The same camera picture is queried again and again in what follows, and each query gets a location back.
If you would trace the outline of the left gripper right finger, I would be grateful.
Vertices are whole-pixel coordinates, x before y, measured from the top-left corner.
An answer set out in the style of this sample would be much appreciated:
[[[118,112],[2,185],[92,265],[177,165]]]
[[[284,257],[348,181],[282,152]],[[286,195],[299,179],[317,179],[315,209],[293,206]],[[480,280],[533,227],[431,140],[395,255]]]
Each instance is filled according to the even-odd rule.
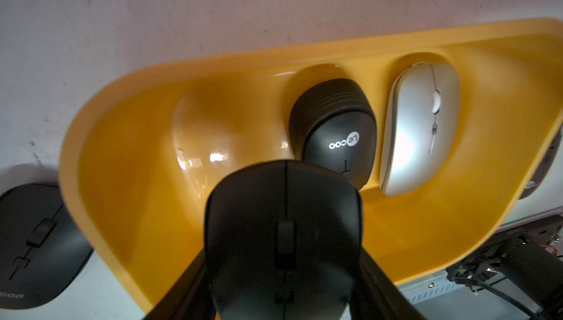
[[[349,308],[352,320],[425,318],[402,295],[365,249],[362,249],[359,256],[356,285]]]

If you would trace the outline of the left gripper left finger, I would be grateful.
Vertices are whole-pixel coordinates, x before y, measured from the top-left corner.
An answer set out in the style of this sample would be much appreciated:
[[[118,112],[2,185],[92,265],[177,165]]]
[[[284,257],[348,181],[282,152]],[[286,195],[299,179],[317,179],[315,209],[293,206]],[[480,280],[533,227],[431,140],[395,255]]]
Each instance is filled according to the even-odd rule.
[[[215,319],[205,252],[201,250],[163,299],[144,320]]]

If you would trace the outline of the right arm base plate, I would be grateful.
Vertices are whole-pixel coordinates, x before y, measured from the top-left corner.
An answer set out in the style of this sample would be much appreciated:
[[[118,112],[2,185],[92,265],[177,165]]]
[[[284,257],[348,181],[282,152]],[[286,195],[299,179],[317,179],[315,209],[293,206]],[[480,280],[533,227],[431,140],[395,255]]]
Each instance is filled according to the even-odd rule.
[[[528,233],[504,236],[447,268],[447,280],[467,278],[485,282],[503,274],[531,298],[545,302],[562,296],[562,257],[548,242]]]

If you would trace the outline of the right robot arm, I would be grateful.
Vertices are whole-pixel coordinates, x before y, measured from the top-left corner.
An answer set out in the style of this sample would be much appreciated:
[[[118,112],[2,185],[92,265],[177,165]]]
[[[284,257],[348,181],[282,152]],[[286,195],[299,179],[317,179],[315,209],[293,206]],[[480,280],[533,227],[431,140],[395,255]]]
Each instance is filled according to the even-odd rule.
[[[562,318],[562,260],[520,238],[507,240],[496,254],[501,273],[538,304],[549,319]]]

